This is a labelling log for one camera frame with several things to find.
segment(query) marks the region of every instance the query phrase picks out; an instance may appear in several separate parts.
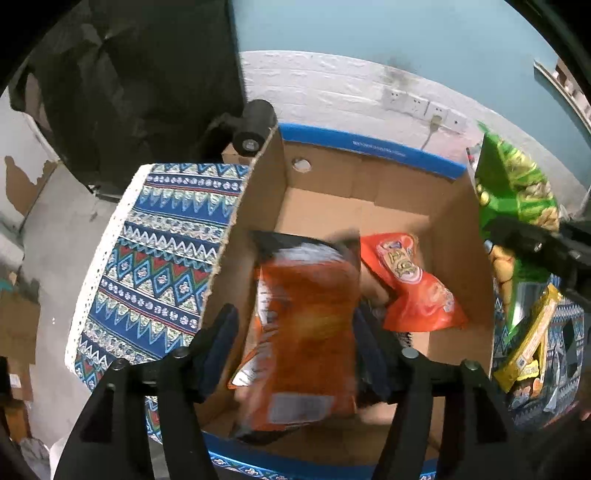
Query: barcode label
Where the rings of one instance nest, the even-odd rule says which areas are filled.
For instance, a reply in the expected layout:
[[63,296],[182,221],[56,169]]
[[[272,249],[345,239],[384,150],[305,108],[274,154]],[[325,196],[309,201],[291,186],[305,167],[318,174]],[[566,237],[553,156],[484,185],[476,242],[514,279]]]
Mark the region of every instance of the barcode label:
[[329,415],[334,401],[329,395],[276,393],[271,397],[269,422],[288,425],[322,420]]

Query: wall socket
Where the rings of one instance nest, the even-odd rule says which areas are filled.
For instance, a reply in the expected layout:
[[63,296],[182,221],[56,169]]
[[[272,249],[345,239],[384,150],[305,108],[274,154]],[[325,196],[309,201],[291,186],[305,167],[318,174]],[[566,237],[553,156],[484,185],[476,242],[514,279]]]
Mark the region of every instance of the wall socket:
[[449,130],[453,130],[454,132],[459,134],[464,133],[466,131],[467,123],[468,120],[464,115],[452,109],[449,109],[445,121],[442,122],[444,127],[448,128]]
[[449,113],[449,108],[445,105],[442,105],[437,102],[429,102],[427,107],[427,111],[425,112],[425,120],[427,122],[433,121],[434,116],[439,116],[441,121],[439,122],[440,125],[445,124],[445,120],[447,119],[447,114]]
[[404,104],[404,112],[409,113],[415,118],[420,118],[421,120],[424,119],[429,100],[417,95],[412,95],[411,93],[408,93],[407,95],[408,97]]
[[387,110],[395,110],[397,112],[404,112],[408,94],[393,88],[385,88],[382,101],[384,108]]

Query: wall stain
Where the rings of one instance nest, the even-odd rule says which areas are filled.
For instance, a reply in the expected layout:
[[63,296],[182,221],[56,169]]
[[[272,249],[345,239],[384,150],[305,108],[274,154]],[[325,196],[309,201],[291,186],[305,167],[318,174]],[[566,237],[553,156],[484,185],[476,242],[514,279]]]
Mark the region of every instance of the wall stain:
[[47,160],[43,165],[43,173],[35,183],[29,180],[27,174],[14,163],[11,156],[4,157],[4,163],[6,164],[6,196],[17,212],[26,217],[56,169],[57,163]]

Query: orange snack bag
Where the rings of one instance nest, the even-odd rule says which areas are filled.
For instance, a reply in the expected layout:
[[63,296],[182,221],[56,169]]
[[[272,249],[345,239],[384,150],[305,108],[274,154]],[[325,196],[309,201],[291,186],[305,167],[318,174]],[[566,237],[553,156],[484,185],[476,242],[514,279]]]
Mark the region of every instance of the orange snack bag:
[[398,294],[388,307],[384,328],[432,332],[466,323],[460,305],[441,281],[413,263],[417,240],[407,233],[361,237],[361,260]]
[[273,232],[254,236],[259,251],[261,239],[279,241],[284,248],[263,255],[259,268],[254,318],[261,328],[259,343],[232,380],[240,386],[237,375],[255,360],[254,375],[244,377],[249,386],[238,436],[353,414],[352,316],[359,300],[359,271],[334,245]]

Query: chip bag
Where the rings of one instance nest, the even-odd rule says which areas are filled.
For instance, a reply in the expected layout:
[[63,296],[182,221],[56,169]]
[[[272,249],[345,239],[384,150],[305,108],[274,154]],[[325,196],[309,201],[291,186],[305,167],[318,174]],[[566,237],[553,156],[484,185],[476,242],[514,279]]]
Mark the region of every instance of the chip bag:
[[388,306],[384,328],[394,332],[432,332],[466,323],[450,292],[434,275],[413,263],[417,240],[407,233],[361,238],[361,260],[398,298]]
[[355,412],[352,317],[359,270],[342,245],[253,232],[258,298],[248,352],[230,381],[248,385],[236,436]]
[[[509,215],[558,231],[558,203],[548,178],[523,152],[487,132],[476,170],[476,192],[480,201],[479,223],[484,239],[486,224],[498,215]],[[517,326],[546,287],[550,273],[542,267],[516,258],[499,245],[485,242],[493,266],[498,296],[502,300],[508,344]]]

